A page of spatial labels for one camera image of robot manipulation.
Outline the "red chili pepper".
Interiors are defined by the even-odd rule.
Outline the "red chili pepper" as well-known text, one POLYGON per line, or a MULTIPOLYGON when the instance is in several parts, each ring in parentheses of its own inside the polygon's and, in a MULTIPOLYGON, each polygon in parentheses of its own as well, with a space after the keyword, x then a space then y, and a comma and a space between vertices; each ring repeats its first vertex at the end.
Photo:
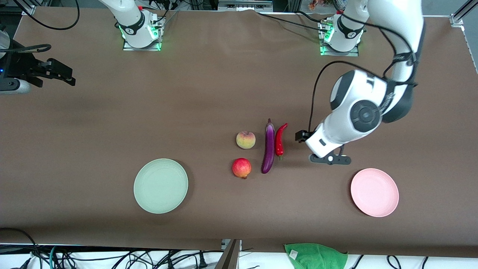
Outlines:
POLYGON ((285 152, 283 147, 283 142, 282 142, 282 134, 287 127, 288 127, 288 123, 285 123, 282 126, 280 126, 278 130, 276 131, 276 135, 275 135, 274 152, 275 152, 275 155, 279 158, 279 160, 282 160, 282 157, 285 152))

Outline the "purple eggplant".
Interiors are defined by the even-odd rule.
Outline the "purple eggplant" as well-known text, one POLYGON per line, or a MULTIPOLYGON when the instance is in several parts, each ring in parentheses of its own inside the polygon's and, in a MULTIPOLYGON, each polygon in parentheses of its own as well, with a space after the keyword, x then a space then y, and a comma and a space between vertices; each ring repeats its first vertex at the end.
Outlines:
POLYGON ((261 166, 261 172, 267 174, 273 166, 274 162, 274 150, 275 150, 275 128, 271 119, 268 119, 268 123, 265 127, 265 151, 263 162, 261 166))

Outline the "yellow pink peach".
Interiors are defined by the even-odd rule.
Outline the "yellow pink peach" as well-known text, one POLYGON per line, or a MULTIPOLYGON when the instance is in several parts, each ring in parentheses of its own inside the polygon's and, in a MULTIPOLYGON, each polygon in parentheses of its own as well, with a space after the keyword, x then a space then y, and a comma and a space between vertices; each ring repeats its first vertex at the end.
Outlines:
POLYGON ((256 143, 256 136, 253 132, 242 131, 236 136, 236 144, 242 149, 251 149, 256 143))

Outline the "red pomegranate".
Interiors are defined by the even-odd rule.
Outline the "red pomegranate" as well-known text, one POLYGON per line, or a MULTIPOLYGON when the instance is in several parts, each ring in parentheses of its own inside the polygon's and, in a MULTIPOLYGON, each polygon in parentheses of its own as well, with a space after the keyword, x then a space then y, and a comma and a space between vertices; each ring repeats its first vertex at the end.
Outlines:
POLYGON ((238 158, 232 164, 232 173, 237 178, 247 179, 251 170, 251 163, 246 158, 238 158))

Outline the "pink plate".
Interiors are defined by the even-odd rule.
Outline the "pink plate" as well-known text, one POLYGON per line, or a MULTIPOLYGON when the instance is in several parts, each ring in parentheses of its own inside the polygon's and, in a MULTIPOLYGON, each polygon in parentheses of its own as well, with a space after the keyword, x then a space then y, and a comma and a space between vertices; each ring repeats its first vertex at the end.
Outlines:
POLYGON ((350 186, 353 202, 363 213, 385 217, 393 213, 399 203, 399 189, 386 172, 366 168, 355 174, 350 186))

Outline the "green cloth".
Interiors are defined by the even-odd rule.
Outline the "green cloth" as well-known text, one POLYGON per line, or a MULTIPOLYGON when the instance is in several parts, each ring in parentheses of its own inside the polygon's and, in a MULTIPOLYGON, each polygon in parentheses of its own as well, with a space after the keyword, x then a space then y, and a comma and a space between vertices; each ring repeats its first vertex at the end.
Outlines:
POLYGON ((315 243, 285 244, 294 269, 344 269, 348 253, 315 243))

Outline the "brown table cover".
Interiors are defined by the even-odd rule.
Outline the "brown table cover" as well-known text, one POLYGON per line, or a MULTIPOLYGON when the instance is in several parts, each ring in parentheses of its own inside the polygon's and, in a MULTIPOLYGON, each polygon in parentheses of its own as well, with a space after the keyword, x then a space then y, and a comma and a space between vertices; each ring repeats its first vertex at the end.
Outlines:
POLYGON ((314 164, 306 129, 321 56, 313 30, 253 11, 179 12, 159 52, 123 51, 107 9, 83 9, 68 31, 23 18, 15 40, 51 44, 39 59, 73 69, 74 87, 45 80, 0 96, 0 228, 38 244, 254 251, 318 243, 341 252, 478 257, 478 74, 461 29, 428 17, 411 111, 348 143, 350 165, 314 164), (265 127, 282 160, 261 172, 265 127), (236 144, 253 132, 251 149, 236 144), (152 160, 181 164, 184 201, 149 213, 133 185, 152 160), (247 179, 232 173, 250 161, 247 179), (389 216, 368 216, 350 186, 366 168, 399 189, 389 216))

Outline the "light green plate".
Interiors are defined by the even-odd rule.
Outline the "light green plate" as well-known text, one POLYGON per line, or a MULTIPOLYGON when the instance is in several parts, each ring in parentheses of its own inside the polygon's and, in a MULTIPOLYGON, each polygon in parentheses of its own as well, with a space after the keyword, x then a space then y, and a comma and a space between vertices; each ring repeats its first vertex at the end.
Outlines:
POLYGON ((189 179, 184 167, 167 158, 152 160, 138 172, 133 192, 138 206, 154 213, 169 213, 186 198, 189 179))

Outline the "silver metal box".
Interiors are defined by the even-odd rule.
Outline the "silver metal box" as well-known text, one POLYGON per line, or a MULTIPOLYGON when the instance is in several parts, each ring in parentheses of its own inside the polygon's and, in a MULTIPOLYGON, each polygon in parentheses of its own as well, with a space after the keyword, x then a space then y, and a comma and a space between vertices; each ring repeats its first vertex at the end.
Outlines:
POLYGON ((218 0, 217 10, 273 12, 273 0, 218 0))

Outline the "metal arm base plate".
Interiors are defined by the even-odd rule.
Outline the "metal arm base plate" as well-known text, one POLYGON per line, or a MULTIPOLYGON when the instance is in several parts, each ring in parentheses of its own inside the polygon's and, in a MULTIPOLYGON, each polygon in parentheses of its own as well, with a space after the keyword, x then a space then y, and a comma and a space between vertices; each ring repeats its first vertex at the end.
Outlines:
POLYGON ((124 51, 160 51, 164 35, 164 17, 149 14, 141 26, 120 25, 124 51))
POLYGON ((318 29, 326 30, 326 32, 318 31, 318 39, 319 39, 319 46, 320 46, 320 54, 321 56, 348 56, 348 57, 358 57, 359 56, 359 42, 360 38, 358 39, 357 43, 347 52, 341 52, 333 47, 330 46, 329 42, 331 38, 333 38, 336 34, 335 28, 332 26, 332 21, 330 20, 321 20, 317 23, 318 29))

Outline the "aluminium post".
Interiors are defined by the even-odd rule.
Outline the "aluminium post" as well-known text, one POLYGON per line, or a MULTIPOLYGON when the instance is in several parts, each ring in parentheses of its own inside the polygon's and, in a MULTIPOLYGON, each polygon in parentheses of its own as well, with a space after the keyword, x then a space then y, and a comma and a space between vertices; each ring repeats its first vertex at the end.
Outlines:
POLYGON ((214 269, 238 269, 239 254, 241 252, 242 240, 225 239, 225 250, 214 269))

